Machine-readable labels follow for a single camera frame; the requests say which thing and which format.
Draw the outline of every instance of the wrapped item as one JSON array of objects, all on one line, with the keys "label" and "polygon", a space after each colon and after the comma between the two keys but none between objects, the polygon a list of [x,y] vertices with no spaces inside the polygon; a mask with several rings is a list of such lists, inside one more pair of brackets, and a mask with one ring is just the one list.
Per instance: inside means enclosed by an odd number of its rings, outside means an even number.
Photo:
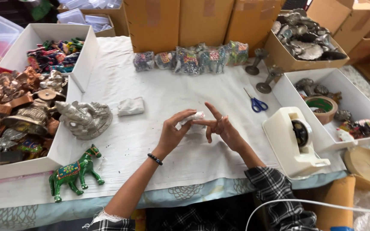
[{"label": "wrapped item", "polygon": [[[203,118],[205,118],[205,114],[203,113],[203,111],[198,111],[196,114],[188,116],[187,118],[179,122],[177,125],[178,126],[177,129],[179,130],[184,124],[186,124],[190,120],[202,120]],[[205,125],[194,124],[191,126],[191,128],[186,134],[205,134],[205,132],[206,132]]]},{"label": "wrapped item", "polygon": [[154,62],[153,51],[135,54],[134,66],[137,72],[152,70],[154,68]]},{"label": "wrapped item", "polygon": [[238,66],[243,65],[248,60],[248,44],[238,41],[229,41],[225,45],[225,49],[229,53],[228,65]]},{"label": "wrapped item", "polygon": [[212,72],[223,74],[224,66],[228,62],[229,55],[224,46],[210,46],[198,53],[199,67],[201,74]]},{"label": "wrapped item", "polygon": [[199,74],[199,65],[195,47],[192,47],[191,49],[186,49],[180,46],[176,47],[175,73],[184,73],[190,76]]},{"label": "wrapped item", "polygon": [[161,52],[155,55],[155,62],[159,69],[173,70],[176,66],[176,51]]},{"label": "wrapped item", "polygon": [[[370,209],[370,192],[355,189],[354,207]],[[354,212],[354,230],[370,231],[370,213]]]}]

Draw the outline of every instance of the metal candle holder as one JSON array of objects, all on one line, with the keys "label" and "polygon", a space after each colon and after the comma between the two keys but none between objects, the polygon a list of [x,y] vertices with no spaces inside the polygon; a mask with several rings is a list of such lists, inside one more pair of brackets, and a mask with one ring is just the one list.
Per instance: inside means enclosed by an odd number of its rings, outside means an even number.
[{"label": "metal candle holder", "polygon": [[273,65],[269,68],[269,74],[268,77],[266,77],[266,80],[264,83],[258,83],[257,89],[258,91],[268,94],[272,91],[272,88],[270,87],[270,82],[273,81],[277,76],[281,76],[284,73],[282,68]]},{"label": "metal candle holder", "polygon": [[255,49],[255,60],[254,63],[251,66],[246,66],[245,71],[246,73],[250,75],[257,75],[260,73],[260,70],[258,69],[258,64],[261,62],[261,60],[268,57],[268,52],[263,48]]}]

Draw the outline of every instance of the tape dispenser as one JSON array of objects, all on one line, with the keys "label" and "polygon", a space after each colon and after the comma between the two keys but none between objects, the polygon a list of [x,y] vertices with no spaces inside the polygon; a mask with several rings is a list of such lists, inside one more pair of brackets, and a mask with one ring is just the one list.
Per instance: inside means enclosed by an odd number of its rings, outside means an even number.
[{"label": "tape dispenser", "polygon": [[289,179],[306,179],[331,165],[328,159],[321,159],[314,151],[312,128],[299,108],[280,108],[262,123],[262,128]]}]

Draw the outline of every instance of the brown packing tape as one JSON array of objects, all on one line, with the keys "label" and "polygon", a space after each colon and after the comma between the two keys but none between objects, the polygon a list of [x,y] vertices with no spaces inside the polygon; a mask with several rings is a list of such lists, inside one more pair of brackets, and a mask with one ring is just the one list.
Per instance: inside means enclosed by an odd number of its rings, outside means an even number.
[{"label": "brown packing tape", "polygon": [[146,14],[148,25],[158,25],[161,20],[160,0],[146,0]]},{"label": "brown packing tape", "polygon": [[333,108],[326,113],[314,112],[316,118],[318,118],[318,120],[321,122],[322,125],[325,125],[331,122],[333,120],[333,117],[335,116],[336,111],[338,110],[338,104],[335,101],[333,101],[333,99],[322,96],[322,95],[314,95],[311,97],[306,97],[305,102],[308,102],[310,100],[315,100],[315,99],[323,99],[324,101],[329,102],[333,106]]},{"label": "brown packing tape", "polygon": [[262,5],[260,20],[270,20],[273,16],[273,11],[275,9],[276,0],[264,0]]},{"label": "brown packing tape", "polygon": [[236,0],[235,10],[244,11],[255,9],[259,3],[259,0]]},{"label": "brown packing tape", "polygon": [[204,17],[215,16],[215,0],[205,0],[203,4],[203,16]]},{"label": "brown packing tape", "polygon": [[359,19],[359,21],[354,25],[351,31],[361,30],[363,26],[367,23],[369,18],[370,18],[370,11],[366,12],[365,15],[361,17],[361,19]]}]

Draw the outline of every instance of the wooden disc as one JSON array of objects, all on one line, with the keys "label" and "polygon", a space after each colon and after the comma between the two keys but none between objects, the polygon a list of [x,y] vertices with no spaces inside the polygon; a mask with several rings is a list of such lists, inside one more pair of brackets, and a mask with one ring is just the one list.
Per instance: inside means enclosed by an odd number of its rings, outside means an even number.
[{"label": "wooden disc", "polygon": [[38,92],[38,97],[42,100],[52,100],[56,97],[56,92],[49,89],[40,90]]}]

